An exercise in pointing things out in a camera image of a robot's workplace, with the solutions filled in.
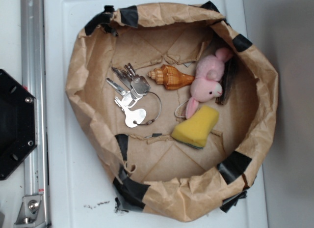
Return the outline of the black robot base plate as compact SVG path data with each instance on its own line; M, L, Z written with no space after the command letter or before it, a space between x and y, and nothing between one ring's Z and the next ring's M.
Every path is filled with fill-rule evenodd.
M6 180L37 146L36 98L0 70L0 179Z

